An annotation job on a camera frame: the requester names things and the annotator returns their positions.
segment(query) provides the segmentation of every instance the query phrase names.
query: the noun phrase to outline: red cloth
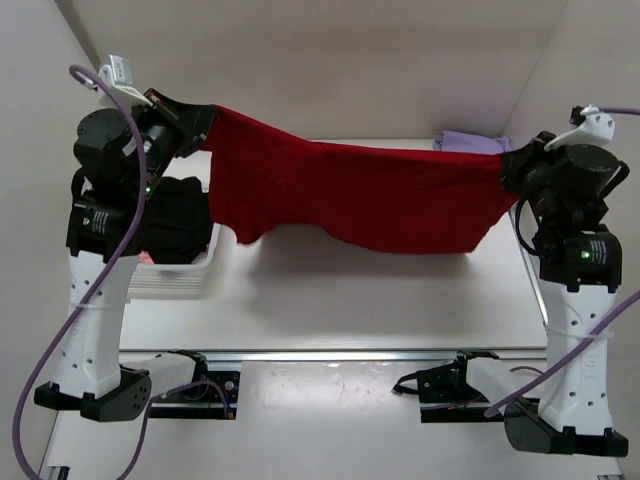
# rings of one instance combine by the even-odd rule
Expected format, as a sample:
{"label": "red cloth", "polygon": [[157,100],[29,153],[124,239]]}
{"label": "red cloth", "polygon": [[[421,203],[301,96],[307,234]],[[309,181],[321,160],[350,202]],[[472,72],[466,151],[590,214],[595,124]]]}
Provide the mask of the red cloth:
{"label": "red cloth", "polygon": [[243,244],[308,223],[382,252],[465,253],[516,200],[499,155],[311,142],[222,107],[202,150],[212,218]]}

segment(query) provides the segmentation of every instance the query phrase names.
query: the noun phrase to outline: white table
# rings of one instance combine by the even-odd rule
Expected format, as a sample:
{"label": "white table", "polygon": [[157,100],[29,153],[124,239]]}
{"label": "white table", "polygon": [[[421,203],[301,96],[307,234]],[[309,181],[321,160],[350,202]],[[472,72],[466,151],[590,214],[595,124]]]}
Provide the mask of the white table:
{"label": "white table", "polygon": [[[206,177],[206,158],[191,161]],[[415,398],[389,393],[401,375],[457,349],[491,348],[518,358],[514,365],[540,366],[543,307],[529,275],[508,216],[473,253],[458,256],[374,253],[303,226],[245,247],[223,229],[203,296],[134,299],[121,346],[129,357],[188,348],[237,362],[238,418],[152,420],[130,478],[595,480],[620,473],[612,459],[515,452],[501,424],[422,425]],[[70,466],[69,480],[116,478],[138,429],[139,421],[98,425],[60,414],[46,464]]]}

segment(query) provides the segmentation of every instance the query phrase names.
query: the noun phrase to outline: purple towel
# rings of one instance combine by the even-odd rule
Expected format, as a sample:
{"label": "purple towel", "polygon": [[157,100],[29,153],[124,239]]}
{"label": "purple towel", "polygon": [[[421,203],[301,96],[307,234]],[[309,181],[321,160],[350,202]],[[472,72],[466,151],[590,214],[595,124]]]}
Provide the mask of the purple towel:
{"label": "purple towel", "polygon": [[494,154],[509,152],[511,142],[508,137],[487,138],[445,130],[435,138],[433,147],[446,152]]}

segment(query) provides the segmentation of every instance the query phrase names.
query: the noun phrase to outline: white wall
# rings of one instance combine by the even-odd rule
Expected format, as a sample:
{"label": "white wall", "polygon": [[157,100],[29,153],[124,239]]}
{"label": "white wall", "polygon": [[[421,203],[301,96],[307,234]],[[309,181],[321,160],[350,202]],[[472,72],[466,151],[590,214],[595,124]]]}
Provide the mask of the white wall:
{"label": "white wall", "polygon": [[566,0],[66,0],[136,85],[307,138],[497,134]]}
{"label": "white wall", "polygon": [[[67,73],[71,63],[87,60],[53,1],[0,2],[0,465],[11,480],[25,478],[11,448],[15,402],[67,309],[75,125],[97,106]],[[27,408],[36,467],[53,418]]]}
{"label": "white wall", "polygon": [[[568,129],[574,104],[640,107],[640,2],[571,0],[504,133],[523,144],[540,130]],[[605,219],[624,248],[623,299],[640,288],[640,118],[617,117],[610,150],[631,167]],[[609,394],[615,423],[631,442],[623,470],[640,478],[640,305],[616,321]]]}

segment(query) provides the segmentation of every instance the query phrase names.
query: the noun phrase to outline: white laundry basket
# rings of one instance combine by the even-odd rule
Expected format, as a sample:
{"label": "white laundry basket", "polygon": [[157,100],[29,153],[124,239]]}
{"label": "white laundry basket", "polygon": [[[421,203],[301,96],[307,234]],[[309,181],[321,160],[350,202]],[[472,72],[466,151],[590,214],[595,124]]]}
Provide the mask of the white laundry basket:
{"label": "white laundry basket", "polygon": [[[202,183],[202,190],[208,192],[210,169],[211,154],[196,152],[189,158],[174,159],[164,176],[180,179],[198,177]],[[198,255],[191,264],[138,264],[129,286],[129,297],[184,299],[200,295],[207,279],[219,233],[220,225],[214,223],[207,251]]]}

